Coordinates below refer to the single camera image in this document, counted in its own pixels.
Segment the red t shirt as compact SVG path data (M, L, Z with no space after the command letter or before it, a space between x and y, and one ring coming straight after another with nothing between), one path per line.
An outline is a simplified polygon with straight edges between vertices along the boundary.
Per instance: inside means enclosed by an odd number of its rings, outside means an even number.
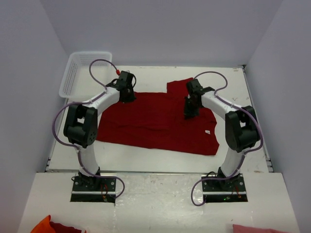
M167 91L136 92L136 100L118 102L102 113L97 140L147 149L213 156L219 143L217 121L210 109L185 119L186 84L191 78L169 82Z

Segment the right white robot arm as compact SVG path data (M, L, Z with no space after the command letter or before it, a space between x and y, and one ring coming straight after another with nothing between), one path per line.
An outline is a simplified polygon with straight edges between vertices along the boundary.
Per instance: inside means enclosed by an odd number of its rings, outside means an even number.
M235 105L217 95L211 87L203 88L197 79L186 84L188 96L185 97L184 117L199 115L200 108L207 108L225 121L225 140L228 151L223 164L215 177L207 177L210 182L227 191L234 185L246 155L255 151L254 146L262 140L255 110L251 106Z

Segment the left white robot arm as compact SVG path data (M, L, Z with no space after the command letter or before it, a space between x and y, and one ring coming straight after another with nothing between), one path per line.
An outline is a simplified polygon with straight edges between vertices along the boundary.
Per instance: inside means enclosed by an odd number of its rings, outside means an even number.
M91 191L100 187L102 178L93 145L98 135L98 117L118 102L133 102L136 97L132 82L136 81L134 74L121 71L102 94L86 102L73 102L68 108L63 134L69 145L75 147L79 172L85 176L84 185Z

